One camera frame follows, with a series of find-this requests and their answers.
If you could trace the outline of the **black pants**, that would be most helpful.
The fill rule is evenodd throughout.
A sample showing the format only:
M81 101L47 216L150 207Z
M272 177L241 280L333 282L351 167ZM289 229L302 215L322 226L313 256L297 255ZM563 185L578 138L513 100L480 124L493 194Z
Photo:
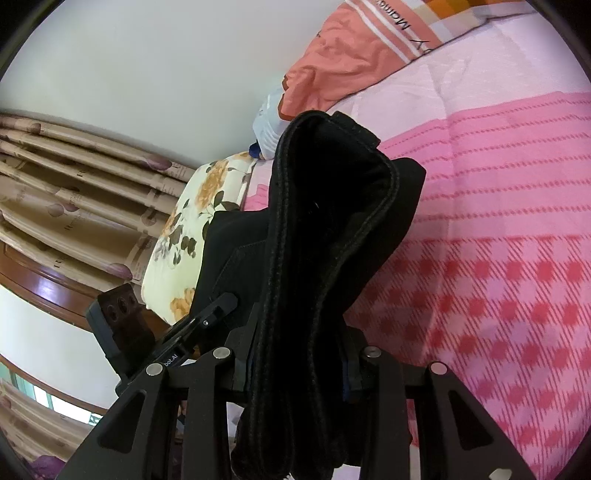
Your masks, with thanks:
M269 203L221 211L207 227L191 309L236 304L197 342L222 345L256 314L232 467L242 479L329 479L358 464L370 392L344 319L403 241L426 172L391 160L342 113L308 111L280 138Z

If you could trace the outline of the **purple patterned clothing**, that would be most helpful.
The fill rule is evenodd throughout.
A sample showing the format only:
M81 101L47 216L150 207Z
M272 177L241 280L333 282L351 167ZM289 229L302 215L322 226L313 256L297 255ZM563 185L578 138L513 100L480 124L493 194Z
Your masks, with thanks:
M27 461L26 465L35 480L56 480L65 462L55 456L42 455Z

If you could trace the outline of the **floral yellow mattress side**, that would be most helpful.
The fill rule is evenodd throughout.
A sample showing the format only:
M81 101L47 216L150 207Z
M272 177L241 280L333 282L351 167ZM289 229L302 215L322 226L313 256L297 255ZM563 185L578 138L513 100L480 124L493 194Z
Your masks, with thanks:
M158 237L141 284L145 306L173 325L190 310L214 215L242 206L256 159L242 152L200 166Z

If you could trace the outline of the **wooden curtain pelmet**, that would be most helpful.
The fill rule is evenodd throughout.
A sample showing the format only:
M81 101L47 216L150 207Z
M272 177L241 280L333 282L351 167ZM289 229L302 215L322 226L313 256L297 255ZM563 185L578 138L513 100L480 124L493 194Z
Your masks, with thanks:
M85 318L98 291L42 266L1 243L1 285L59 320L91 331Z

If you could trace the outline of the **beige floral curtain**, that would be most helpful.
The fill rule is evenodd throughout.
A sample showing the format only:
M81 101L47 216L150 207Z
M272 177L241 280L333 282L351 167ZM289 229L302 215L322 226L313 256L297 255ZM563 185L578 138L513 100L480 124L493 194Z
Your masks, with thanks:
M33 118L1 117L1 244L68 294L138 289L192 168Z

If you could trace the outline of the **pink checkered bedsheet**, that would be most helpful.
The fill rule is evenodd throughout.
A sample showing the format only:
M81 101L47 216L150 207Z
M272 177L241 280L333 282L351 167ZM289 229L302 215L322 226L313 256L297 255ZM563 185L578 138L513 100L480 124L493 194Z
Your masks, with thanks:
M404 243L346 312L447 363L539 479L590 426L590 82L540 14L493 19L339 102L427 171Z

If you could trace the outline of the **orange checkered pillow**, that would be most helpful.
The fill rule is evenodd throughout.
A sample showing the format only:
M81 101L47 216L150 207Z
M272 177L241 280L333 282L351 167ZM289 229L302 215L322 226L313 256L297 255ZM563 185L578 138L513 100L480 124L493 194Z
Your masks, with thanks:
M277 113L327 111L492 19L532 11L527 1L342 2L284 75Z

